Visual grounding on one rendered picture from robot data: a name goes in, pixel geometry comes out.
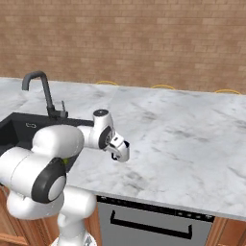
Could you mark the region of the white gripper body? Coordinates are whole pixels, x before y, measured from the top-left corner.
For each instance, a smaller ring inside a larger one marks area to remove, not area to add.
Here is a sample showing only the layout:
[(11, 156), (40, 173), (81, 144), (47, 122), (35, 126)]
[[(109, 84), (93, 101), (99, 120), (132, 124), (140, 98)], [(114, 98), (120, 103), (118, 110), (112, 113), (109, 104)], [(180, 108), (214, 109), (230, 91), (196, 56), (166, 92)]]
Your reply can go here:
[(130, 146), (126, 147), (124, 140), (119, 143), (112, 142), (110, 145), (110, 152), (114, 153), (117, 157), (117, 161), (126, 162), (130, 158)]

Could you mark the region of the dark grey sink tap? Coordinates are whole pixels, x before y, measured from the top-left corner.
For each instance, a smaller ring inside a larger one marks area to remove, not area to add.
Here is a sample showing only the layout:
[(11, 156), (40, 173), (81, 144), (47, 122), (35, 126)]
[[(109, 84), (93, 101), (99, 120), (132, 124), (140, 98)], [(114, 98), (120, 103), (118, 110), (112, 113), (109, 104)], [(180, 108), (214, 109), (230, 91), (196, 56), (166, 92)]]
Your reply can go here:
[(43, 71), (40, 71), (40, 70), (33, 71), (31, 73), (26, 74), (22, 80), (22, 89), (28, 91), (30, 87), (30, 82), (36, 78), (40, 78), (42, 82), (48, 116), (51, 119), (67, 118), (68, 112), (65, 110), (64, 102), (61, 102), (61, 105), (62, 105), (61, 111), (57, 111), (55, 109), (55, 106), (53, 105), (53, 101), (52, 101), (50, 87), (48, 84), (48, 79), (47, 79), (46, 74)]

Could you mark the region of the black sink basin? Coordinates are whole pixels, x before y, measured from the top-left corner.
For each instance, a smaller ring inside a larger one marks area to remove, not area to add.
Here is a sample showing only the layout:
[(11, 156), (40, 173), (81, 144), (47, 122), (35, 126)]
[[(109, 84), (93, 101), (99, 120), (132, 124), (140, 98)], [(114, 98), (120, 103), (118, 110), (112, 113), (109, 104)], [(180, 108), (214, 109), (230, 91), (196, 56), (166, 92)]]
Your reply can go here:
[(6, 177), (18, 170), (64, 175), (82, 150), (85, 136), (79, 126), (93, 123), (13, 112), (0, 122), (0, 174)]

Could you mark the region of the grey dishwasher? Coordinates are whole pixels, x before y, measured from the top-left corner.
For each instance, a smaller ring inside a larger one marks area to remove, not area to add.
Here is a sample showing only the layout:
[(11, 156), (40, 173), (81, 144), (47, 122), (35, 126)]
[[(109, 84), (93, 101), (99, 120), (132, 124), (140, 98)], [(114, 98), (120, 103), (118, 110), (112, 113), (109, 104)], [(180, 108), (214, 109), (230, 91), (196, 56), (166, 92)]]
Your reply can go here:
[(206, 246), (214, 217), (98, 196), (102, 246)]

